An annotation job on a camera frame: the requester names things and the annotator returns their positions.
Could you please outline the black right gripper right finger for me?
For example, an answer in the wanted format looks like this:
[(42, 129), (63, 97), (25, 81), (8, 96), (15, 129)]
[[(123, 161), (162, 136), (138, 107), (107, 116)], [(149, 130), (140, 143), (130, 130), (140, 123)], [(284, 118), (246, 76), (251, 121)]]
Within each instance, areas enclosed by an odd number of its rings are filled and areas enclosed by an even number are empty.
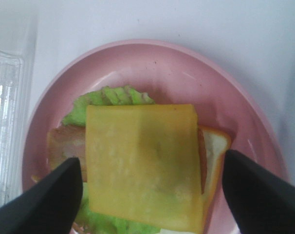
[(227, 150), (222, 189), (242, 234), (295, 234), (295, 187)]

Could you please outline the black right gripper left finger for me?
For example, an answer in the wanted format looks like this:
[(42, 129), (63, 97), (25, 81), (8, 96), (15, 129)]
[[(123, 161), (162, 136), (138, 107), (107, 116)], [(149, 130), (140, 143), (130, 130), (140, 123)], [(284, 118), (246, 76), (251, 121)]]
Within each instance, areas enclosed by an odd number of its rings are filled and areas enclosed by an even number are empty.
[(31, 189), (0, 207), (0, 234), (68, 234), (82, 194), (79, 159), (67, 159)]

